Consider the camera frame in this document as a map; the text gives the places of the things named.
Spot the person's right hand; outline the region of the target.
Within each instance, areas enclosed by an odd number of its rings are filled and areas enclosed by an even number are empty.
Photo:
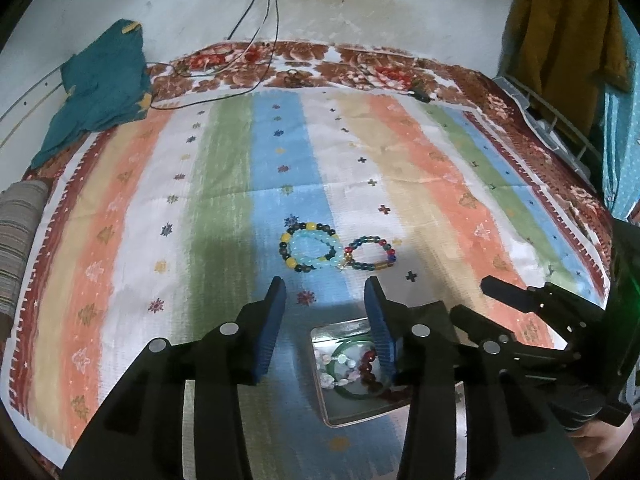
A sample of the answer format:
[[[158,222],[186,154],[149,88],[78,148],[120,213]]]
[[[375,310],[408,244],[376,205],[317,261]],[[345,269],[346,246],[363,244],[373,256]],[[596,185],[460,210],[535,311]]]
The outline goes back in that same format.
[[[634,422],[631,416],[628,416],[619,427],[593,419],[568,436],[584,461],[589,477],[595,479],[614,460],[632,430],[634,430]]]

